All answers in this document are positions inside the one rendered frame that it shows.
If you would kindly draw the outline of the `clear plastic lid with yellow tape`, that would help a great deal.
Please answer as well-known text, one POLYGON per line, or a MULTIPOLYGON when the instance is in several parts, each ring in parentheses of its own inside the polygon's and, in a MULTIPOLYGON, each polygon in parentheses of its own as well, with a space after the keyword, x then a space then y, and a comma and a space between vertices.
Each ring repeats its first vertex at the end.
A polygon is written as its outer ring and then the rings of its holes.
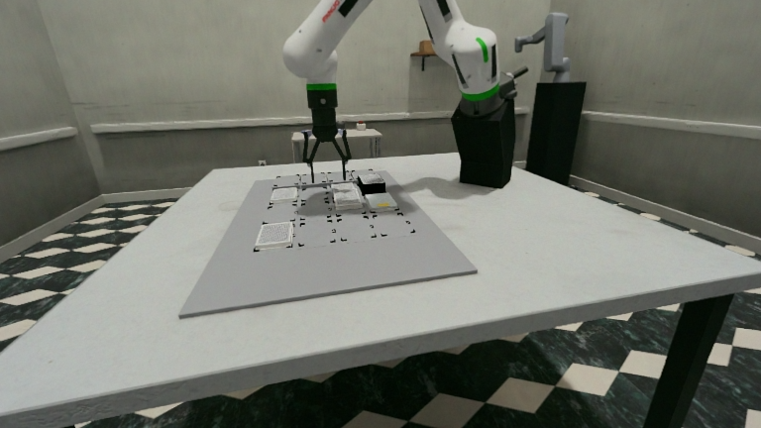
POLYGON ((396 208, 397 204, 387 193, 365 194, 365 197, 372 210, 396 208))

